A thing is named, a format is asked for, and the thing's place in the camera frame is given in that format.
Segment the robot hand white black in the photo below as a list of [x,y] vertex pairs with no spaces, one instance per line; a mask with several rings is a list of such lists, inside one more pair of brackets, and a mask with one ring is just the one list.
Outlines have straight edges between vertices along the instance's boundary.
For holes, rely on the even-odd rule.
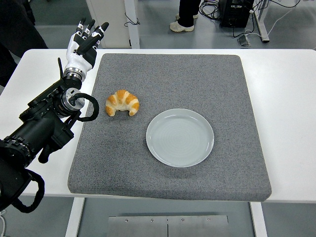
[[77,68],[83,73],[87,73],[95,65],[97,48],[109,23],[105,22],[101,26],[97,26],[95,30],[92,30],[95,20],[92,20],[87,27],[84,27],[84,23],[85,19],[83,18],[70,38],[66,53],[68,60],[66,68]]

